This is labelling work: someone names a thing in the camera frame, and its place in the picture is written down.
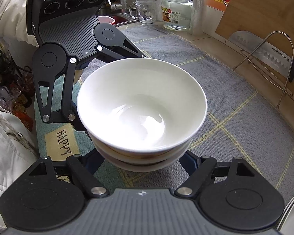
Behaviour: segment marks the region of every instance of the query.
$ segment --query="bowl rim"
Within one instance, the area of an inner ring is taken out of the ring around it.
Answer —
[[[197,82],[197,80],[192,76],[190,75],[187,71],[183,70],[182,68],[180,68],[179,66],[176,66],[170,62],[166,62],[166,61],[162,61],[162,60],[159,60],[159,59],[153,59],[153,58],[125,58],[125,59],[121,59],[121,60],[141,60],[141,59],[148,59],[148,60],[153,60],[153,61],[161,61],[161,62],[164,62],[166,63],[167,65],[172,65],[172,66],[175,66],[178,70],[181,70],[182,73],[186,74],[188,77],[190,77],[190,79],[192,79],[193,81],[195,81],[195,83],[199,86],[199,88],[201,89],[202,93],[203,93],[203,96],[204,96],[204,100],[205,100],[205,114],[203,116],[203,119],[201,120],[201,123],[199,124],[199,126],[197,126],[197,128],[187,137],[187,138],[183,138],[182,140],[180,140],[179,142],[175,143],[175,144],[170,144],[170,145],[166,145],[165,147],[153,147],[153,148],[150,148],[150,149],[144,149],[144,148],[128,148],[128,147],[122,147],[122,146],[119,146],[119,145],[116,145],[116,144],[112,144],[106,140],[104,140],[103,138],[99,137],[98,135],[96,135],[94,132],[92,132],[92,130],[89,129],[89,127],[85,124],[85,122],[83,121],[82,117],[80,116],[80,110],[79,110],[79,99],[80,99],[80,96],[81,96],[81,90],[83,88],[83,86],[85,85],[85,83],[87,81],[90,81],[91,80],[91,76],[97,72],[98,70],[102,70],[102,68],[104,67],[107,67],[107,66],[111,66],[112,64],[116,63],[116,62],[119,62],[120,60],[116,60],[116,61],[113,61],[113,62],[109,62],[103,66],[101,66],[100,68],[98,68],[97,70],[95,70],[94,72],[92,72],[85,80],[84,80],[84,83],[81,85],[81,88],[78,92],[78,95],[77,95],[77,102],[76,102],[76,106],[77,106],[77,113],[79,115],[79,118],[82,122],[82,124],[84,125],[84,127],[86,128],[86,130],[88,131],[88,133],[94,135],[94,137],[96,137],[97,139],[99,139],[100,141],[104,142],[105,144],[107,144],[108,146],[112,146],[112,147],[115,147],[115,148],[118,148],[120,150],[123,150],[123,151],[127,151],[127,152],[130,152],[130,153],[156,153],[156,152],[160,152],[160,151],[165,151],[165,150],[169,150],[171,148],[174,148],[180,144],[182,144],[183,142],[186,142],[188,141],[190,138],[192,138],[197,132],[198,130],[202,127],[203,123],[205,122],[206,120],[206,116],[207,116],[207,112],[208,112],[208,103],[207,103],[207,98],[206,98],[206,94],[203,90],[203,88],[201,87],[201,85]]]

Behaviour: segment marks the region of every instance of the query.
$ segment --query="stack of bowls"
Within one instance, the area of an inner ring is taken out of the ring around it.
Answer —
[[[207,115],[199,83],[160,60],[129,58],[93,72],[83,83],[77,110],[98,152],[136,172],[177,161]]]

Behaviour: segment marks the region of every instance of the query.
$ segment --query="cloth mat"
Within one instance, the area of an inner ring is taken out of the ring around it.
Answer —
[[[178,35],[155,25],[134,26],[122,32],[147,57],[183,68],[204,89],[208,115],[190,150],[218,161],[245,158],[288,202],[294,195],[294,131],[279,112],[243,77]],[[104,64],[94,59],[84,70],[73,88],[74,102],[83,81]],[[52,110],[60,108],[63,79],[55,83]],[[41,156],[64,160],[94,148],[87,135],[74,131],[70,124],[44,124],[37,103],[35,116]],[[149,173],[122,170],[104,161],[95,176],[113,192],[117,187],[176,189],[188,174],[178,161]]]

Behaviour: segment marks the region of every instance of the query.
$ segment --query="cleaver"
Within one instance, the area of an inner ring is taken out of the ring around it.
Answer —
[[[237,31],[233,33],[228,40],[248,53],[251,53],[258,46],[258,44],[263,41],[263,39],[249,31]],[[284,77],[288,77],[292,58],[269,42],[265,42],[261,47],[259,47],[253,56],[270,66]],[[293,79],[294,61],[289,81],[292,82]]]

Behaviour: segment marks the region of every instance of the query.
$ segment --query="glass mug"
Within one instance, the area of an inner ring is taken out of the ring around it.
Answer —
[[[132,14],[132,6],[136,5],[138,16]],[[129,14],[133,19],[139,19],[141,23],[153,24],[156,22],[157,1],[156,0],[136,0],[129,7]]]

